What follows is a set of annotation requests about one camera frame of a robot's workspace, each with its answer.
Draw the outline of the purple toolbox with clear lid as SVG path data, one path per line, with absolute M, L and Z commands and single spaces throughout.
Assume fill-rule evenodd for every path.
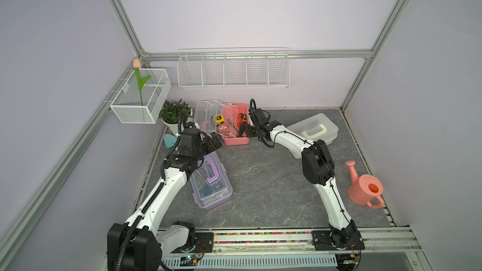
M 203 210 L 212 210 L 232 199 L 232 185 L 216 152 L 204 157 L 203 165 L 194 171 L 190 183 L 193 199 Z

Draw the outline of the white toolbox with clear lid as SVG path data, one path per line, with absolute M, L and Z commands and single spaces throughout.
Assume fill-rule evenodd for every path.
M 316 114 L 287 127 L 291 132 L 303 138 L 319 139 L 330 145 L 337 137 L 339 128 L 325 114 Z

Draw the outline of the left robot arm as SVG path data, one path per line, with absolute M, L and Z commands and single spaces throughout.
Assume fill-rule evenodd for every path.
M 179 191 L 204 165 L 206 155 L 221 148 L 219 136 L 210 136 L 187 121 L 187 111 L 178 118 L 178 137 L 163 159 L 161 177 L 140 207 L 107 233 L 108 270 L 158 270 L 167 268 L 163 259 L 176 250 L 196 247 L 194 224 L 174 222 L 159 233 L 159 226 Z

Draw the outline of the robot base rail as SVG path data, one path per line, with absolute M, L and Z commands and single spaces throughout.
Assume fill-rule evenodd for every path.
M 361 245 L 330 249 L 325 228 L 200 230 L 159 270 L 431 270 L 409 227 L 361 228 Z

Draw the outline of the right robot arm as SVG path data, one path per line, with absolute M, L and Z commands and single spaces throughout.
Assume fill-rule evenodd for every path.
M 303 175 L 319 193 L 330 230 L 313 235 L 315 247 L 319 250 L 364 250 L 362 235 L 341 199 L 335 164 L 325 141 L 304 138 L 280 122 L 271 120 L 271 115 L 258 108 L 254 99 L 250 101 L 248 115 L 247 137 L 257 138 L 269 148 L 274 148 L 276 144 L 287 148 L 296 159 L 301 160 Z

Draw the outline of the pink toolbox with clear lid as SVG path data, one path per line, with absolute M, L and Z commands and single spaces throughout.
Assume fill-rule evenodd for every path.
M 226 146 L 241 146 L 249 143 L 246 129 L 250 125 L 246 104 L 223 104 L 218 100 L 196 103 L 194 122 L 208 134 L 221 135 Z

